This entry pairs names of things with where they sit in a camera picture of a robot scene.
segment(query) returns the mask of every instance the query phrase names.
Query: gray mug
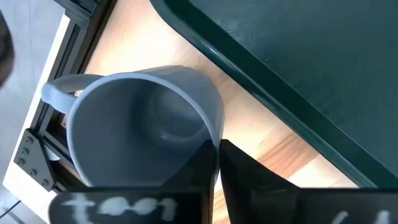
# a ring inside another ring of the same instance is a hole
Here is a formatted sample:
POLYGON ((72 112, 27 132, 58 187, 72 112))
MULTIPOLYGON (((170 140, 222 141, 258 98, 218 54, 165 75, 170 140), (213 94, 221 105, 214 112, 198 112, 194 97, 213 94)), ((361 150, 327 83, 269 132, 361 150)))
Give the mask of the gray mug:
POLYGON ((220 147, 220 94, 191 68, 69 75, 46 83, 42 100, 68 115, 70 154, 89 186, 160 186, 205 140, 220 147))

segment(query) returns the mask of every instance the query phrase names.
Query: wooden table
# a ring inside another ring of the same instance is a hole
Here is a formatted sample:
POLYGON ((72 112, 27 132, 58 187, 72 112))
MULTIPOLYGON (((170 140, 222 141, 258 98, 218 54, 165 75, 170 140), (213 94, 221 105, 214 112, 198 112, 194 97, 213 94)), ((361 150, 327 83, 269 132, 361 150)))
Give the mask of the wooden table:
MULTIPOLYGON (((57 36, 62 39, 67 18, 57 36)), ((59 48, 57 37, 53 49, 59 48)), ((51 67, 51 54, 46 67, 51 67)), ((225 107, 223 138, 261 164, 300 187, 356 187, 337 168, 296 135, 227 74, 171 29, 149 0, 118 0, 86 73, 110 75, 162 65, 184 65, 208 75, 221 94, 225 107)), ((32 121, 41 85, 49 75, 44 69, 23 129, 32 121)), ((46 222, 47 192, 11 160, 4 185, 46 222)), ((229 223, 221 185, 216 186, 213 223, 229 223)))

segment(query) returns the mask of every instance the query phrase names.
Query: gray floor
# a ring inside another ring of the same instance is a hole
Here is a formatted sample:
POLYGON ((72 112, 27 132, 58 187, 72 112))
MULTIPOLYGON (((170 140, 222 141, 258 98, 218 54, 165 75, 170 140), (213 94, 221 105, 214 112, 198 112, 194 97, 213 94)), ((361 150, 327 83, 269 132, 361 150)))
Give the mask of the gray floor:
MULTIPOLYGON (((53 0, 12 0, 0 1, 0 10, 16 49, 14 71, 0 89, 0 180, 3 180, 63 8, 53 0)), ((0 184, 0 214, 16 201, 18 199, 0 184)), ((0 219, 2 223, 43 221, 20 203, 10 215, 0 219)))

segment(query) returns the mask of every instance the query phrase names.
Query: mug handle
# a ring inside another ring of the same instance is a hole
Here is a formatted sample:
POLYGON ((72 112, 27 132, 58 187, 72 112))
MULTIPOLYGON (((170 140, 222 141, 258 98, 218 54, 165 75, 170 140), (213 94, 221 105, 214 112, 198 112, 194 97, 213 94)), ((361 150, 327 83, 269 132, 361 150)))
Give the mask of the mug handle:
POLYGON ((79 74, 67 75, 54 81, 47 82, 42 87, 42 101, 48 103, 57 111, 69 114, 76 96, 69 94, 73 91, 84 90, 93 82, 103 78, 101 75, 79 74))

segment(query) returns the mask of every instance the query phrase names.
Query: mug rim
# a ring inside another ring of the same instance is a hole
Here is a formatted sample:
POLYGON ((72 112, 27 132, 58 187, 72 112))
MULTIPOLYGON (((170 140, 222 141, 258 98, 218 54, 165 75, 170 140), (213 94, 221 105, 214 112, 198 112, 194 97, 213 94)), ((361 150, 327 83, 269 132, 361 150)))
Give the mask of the mug rim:
MULTIPOLYGON (((85 98, 93 92, 96 88, 98 88, 101 85, 104 85, 106 83, 109 83, 111 81, 115 80, 122 80, 122 79, 139 79, 139 80, 146 80, 149 82, 154 82, 159 85, 162 85, 169 90, 172 90, 176 92, 179 96, 181 96, 184 100, 186 100, 194 109, 195 111, 199 114, 200 118, 203 120, 205 123, 205 126, 210 133, 211 141, 213 142, 213 145, 216 149, 216 153, 219 154, 219 149, 220 149, 220 135, 216 134, 215 127, 211 124, 209 117, 207 117, 206 113, 203 111, 201 106, 192 98, 190 97, 185 91, 183 91, 179 86, 169 82, 168 80, 165 80, 161 77, 149 75, 143 72, 122 72, 122 73, 115 73, 112 75, 104 76, 103 78, 100 78, 99 80, 91 83, 87 88, 85 88, 80 95, 77 97, 75 100, 74 104, 72 105, 72 108, 69 112, 68 115, 68 121, 67 121, 67 141, 69 145, 69 151, 70 151, 70 156, 72 158, 72 161, 76 167, 76 170, 80 174, 81 179, 84 181, 84 183, 89 186, 93 187, 93 183, 89 180, 87 175, 85 174, 85 171, 81 168, 80 161, 77 158, 75 154, 75 146, 73 143, 73 137, 72 137, 72 130, 74 127, 74 118, 75 115, 78 111, 79 106, 81 103, 85 100, 85 98)), ((215 180, 218 178, 218 171, 216 171, 215 174, 215 180)))

